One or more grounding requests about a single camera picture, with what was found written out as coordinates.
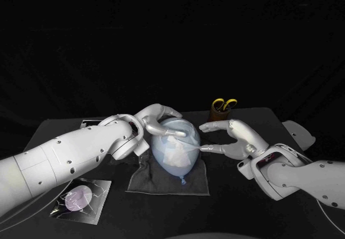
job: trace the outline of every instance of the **scissors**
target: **scissors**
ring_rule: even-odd
[[[216,111],[225,112],[228,109],[231,109],[237,104],[237,100],[235,99],[229,99],[226,102],[222,98],[216,99],[212,103],[212,106],[215,108]]]

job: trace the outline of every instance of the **robotic hand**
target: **robotic hand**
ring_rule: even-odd
[[[229,145],[203,145],[200,151],[241,160],[238,171],[247,179],[255,179],[270,198],[278,201],[301,189],[323,204],[345,209],[343,162],[312,162],[287,145],[270,146],[252,128],[235,119],[205,123],[199,129],[202,132],[224,129],[238,140]]]
[[[154,135],[185,137],[185,132],[159,124],[163,115],[182,117],[170,107],[153,104],[134,116],[109,116],[98,125],[58,136],[27,152],[0,160],[0,217],[94,169],[107,154],[115,160],[131,152],[141,155],[148,149],[144,128]]]

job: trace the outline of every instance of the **gray cloth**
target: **gray cloth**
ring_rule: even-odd
[[[154,159],[151,149],[138,157],[140,168],[134,172],[125,192],[146,194],[176,194],[209,196],[206,167],[200,157],[193,168],[185,175],[186,184],[182,185],[180,178],[170,175]]]

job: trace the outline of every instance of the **brown cup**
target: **brown cup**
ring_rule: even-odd
[[[219,111],[215,109],[213,104],[212,104],[212,105],[211,105],[211,111],[209,111],[208,122],[226,120],[229,111],[231,111],[231,109],[228,109],[225,112],[219,112]]]

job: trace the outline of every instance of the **cable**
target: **cable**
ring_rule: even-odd
[[[58,194],[58,196],[53,198],[53,200],[26,218],[23,219],[19,223],[21,223],[23,221],[26,221],[30,217],[33,217],[46,207],[47,205],[56,200],[56,198],[59,197],[59,195],[62,194],[62,192],[66,190],[66,187],[63,188],[63,190],[60,191],[60,193]],[[37,199],[49,192],[46,191],[6,220],[3,220],[0,222],[4,223],[14,215],[17,215],[36,201]],[[4,228],[3,230],[0,230],[0,232],[3,232],[4,230],[10,229],[11,227],[14,227],[19,223],[16,223],[14,225],[8,226],[7,228]]]
[[[339,232],[345,235],[345,232],[343,232],[343,231],[340,230],[340,228],[335,225],[335,223],[332,222],[332,220],[330,220],[327,214],[325,213],[323,208],[322,208],[322,205],[320,205],[320,202],[319,202],[317,200],[316,200],[316,202],[317,202],[317,204],[319,204],[319,206],[320,206],[322,212],[323,212],[326,218],[329,219],[330,223],[333,224],[333,226],[336,227],[336,229],[339,230]]]

